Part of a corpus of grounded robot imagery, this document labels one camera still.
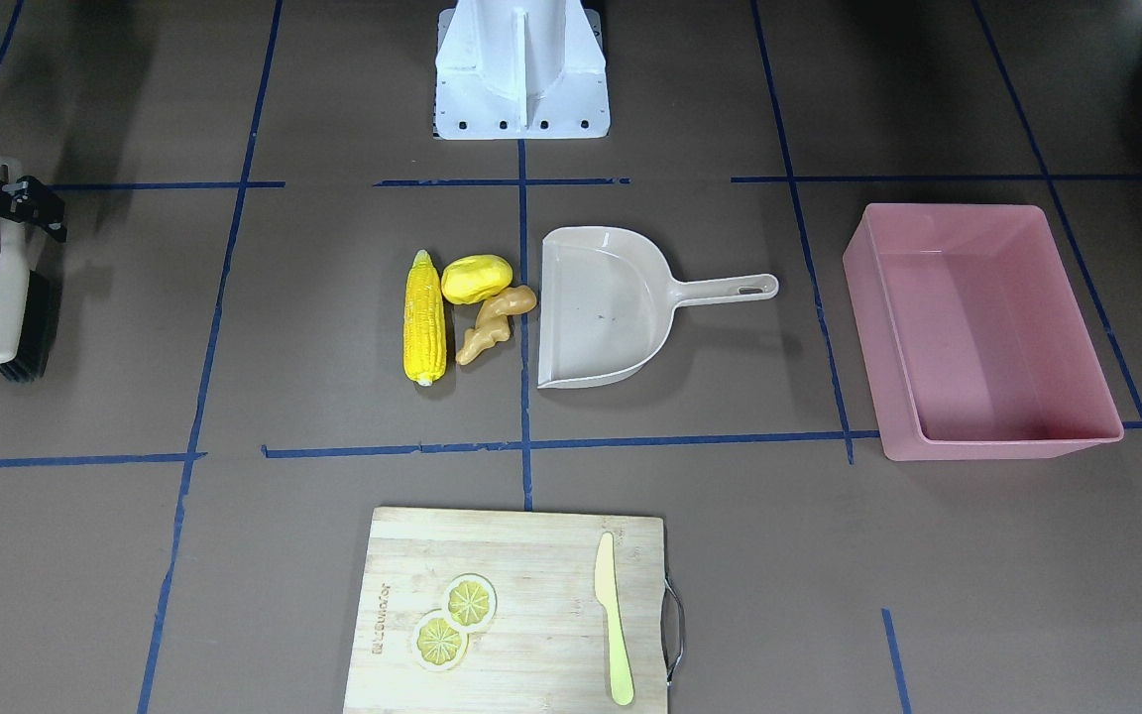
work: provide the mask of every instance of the knife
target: knife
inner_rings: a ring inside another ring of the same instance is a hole
[[[620,595],[616,592],[616,536],[602,534],[597,541],[597,565],[593,569],[593,592],[606,610],[608,660],[611,664],[611,699],[626,706],[634,700],[634,673],[625,650],[625,627],[620,624]]]

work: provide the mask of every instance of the cutting board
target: cutting board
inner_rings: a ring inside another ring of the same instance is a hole
[[[635,699],[611,699],[606,619],[594,596],[603,532],[616,535],[620,620]],[[447,671],[417,663],[416,628],[458,575],[496,591],[488,627]],[[346,681],[345,714],[667,712],[660,632],[664,521],[632,515],[377,507]]]

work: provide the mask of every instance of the ginger root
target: ginger root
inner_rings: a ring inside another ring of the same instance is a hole
[[[457,363],[464,367],[475,361],[480,352],[508,339],[508,316],[522,315],[534,307],[536,292],[525,284],[506,288],[485,299],[478,308],[475,326],[466,330],[466,345],[457,352]]]

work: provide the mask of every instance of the pink bin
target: pink bin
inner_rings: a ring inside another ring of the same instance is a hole
[[[1042,209],[871,203],[844,272],[892,460],[1043,458],[1123,438]]]

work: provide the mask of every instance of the lemon slice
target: lemon slice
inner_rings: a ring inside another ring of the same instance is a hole
[[[412,650],[417,652],[417,664],[432,673],[450,669],[466,656],[468,637],[453,627],[447,612],[427,612],[417,624],[412,637]]]
[[[488,627],[496,613],[496,588],[477,573],[458,575],[444,592],[443,611],[463,633]]]

